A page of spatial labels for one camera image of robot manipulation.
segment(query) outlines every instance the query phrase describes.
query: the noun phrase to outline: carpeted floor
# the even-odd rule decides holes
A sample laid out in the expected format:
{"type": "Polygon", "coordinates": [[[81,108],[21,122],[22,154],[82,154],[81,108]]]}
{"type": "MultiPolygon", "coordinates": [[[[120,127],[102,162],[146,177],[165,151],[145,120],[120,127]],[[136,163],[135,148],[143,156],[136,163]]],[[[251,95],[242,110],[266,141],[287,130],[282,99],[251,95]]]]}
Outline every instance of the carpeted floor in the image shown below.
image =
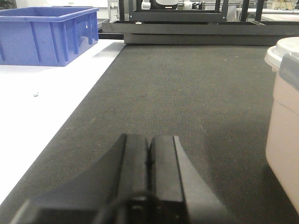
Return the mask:
{"type": "Polygon", "coordinates": [[[265,158],[275,79],[266,50],[126,46],[0,206],[0,223],[88,168],[121,133],[140,133],[178,135],[242,223],[299,224],[265,158]]]}

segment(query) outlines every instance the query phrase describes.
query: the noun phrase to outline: blue plastic crate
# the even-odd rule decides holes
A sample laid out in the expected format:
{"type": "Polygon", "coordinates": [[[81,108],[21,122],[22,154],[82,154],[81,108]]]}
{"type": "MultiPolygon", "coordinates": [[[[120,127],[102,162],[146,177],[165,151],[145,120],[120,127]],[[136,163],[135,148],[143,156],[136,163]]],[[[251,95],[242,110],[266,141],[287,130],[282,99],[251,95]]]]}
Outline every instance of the blue plastic crate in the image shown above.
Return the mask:
{"type": "Polygon", "coordinates": [[[28,7],[0,11],[0,64],[66,66],[98,42],[90,7],[28,7]]]}

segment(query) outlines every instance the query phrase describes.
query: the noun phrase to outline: storage box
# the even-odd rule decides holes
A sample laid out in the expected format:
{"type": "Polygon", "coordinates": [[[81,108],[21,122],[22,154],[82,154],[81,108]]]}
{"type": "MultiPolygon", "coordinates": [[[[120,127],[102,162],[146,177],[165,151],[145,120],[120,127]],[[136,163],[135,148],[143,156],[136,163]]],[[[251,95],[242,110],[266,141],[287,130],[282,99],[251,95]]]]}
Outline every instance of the storage box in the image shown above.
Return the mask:
{"type": "Polygon", "coordinates": [[[0,64],[66,66],[99,39],[98,8],[0,11],[0,64]]]}
{"type": "Polygon", "coordinates": [[[299,37],[269,48],[265,60],[277,73],[267,161],[299,213],[299,37]]]}

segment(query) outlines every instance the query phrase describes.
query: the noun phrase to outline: black metal frame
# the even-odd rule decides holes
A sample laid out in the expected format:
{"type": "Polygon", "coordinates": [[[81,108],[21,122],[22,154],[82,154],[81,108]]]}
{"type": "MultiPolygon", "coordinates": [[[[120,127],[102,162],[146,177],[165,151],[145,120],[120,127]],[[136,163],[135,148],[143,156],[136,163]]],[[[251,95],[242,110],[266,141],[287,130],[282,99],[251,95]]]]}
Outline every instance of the black metal frame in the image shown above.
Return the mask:
{"type": "Polygon", "coordinates": [[[216,0],[215,10],[141,10],[140,0],[129,0],[130,21],[168,22],[225,22],[228,13],[228,0],[216,0]]]}
{"type": "MultiPolygon", "coordinates": [[[[263,4],[264,4],[264,0],[257,0],[255,21],[261,21],[262,13],[263,13],[263,4]]],[[[242,12],[240,18],[241,22],[245,22],[247,20],[248,6],[249,6],[249,0],[243,0],[242,12]]]]}
{"type": "Polygon", "coordinates": [[[125,6],[124,0],[119,0],[120,20],[125,20],[125,6]]]}
{"type": "Polygon", "coordinates": [[[273,46],[285,37],[299,36],[299,22],[143,23],[103,24],[104,33],[124,34],[129,44],[273,46]]]}

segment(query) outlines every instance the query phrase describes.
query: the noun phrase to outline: black cable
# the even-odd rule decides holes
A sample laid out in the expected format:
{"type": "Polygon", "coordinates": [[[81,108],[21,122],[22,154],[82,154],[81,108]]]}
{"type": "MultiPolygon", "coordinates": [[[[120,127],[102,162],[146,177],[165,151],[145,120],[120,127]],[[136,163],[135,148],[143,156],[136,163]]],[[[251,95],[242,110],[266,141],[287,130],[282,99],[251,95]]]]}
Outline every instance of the black cable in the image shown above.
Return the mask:
{"type": "Polygon", "coordinates": [[[126,203],[131,199],[138,197],[145,197],[149,202],[155,204],[156,209],[164,212],[166,217],[169,217],[171,220],[177,220],[177,216],[173,212],[171,212],[157,196],[148,191],[140,191],[127,195],[123,198],[117,198],[107,207],[103,209],[101,208],[97,212],[92,224],[108,224],[109,221],[114,217],[114,214],[115,212],[117,212],[117,210],[126,205],[126,203]]]}
{"type": "Polygon", "coordinates": [[[293,11],[293,14],[294,14],[295,12],[294,12],[294,6],[293,6],[293,3],[292,3],[292,0],[290,0],[290,3],[291,3],[292,11],[293,11]]]}
{"type": "Polygon", "coordinates": [[[281,1],[279,0],[279,6],[278,7],[275,7],[274,9],[285,9],[283,7],[281,7],[281,1]]]}
{"type": "Polygon", "coordinates": [[[284,0],[284,4],[285,4],[285,9],[289,10],[285,0],[284,0]]]}

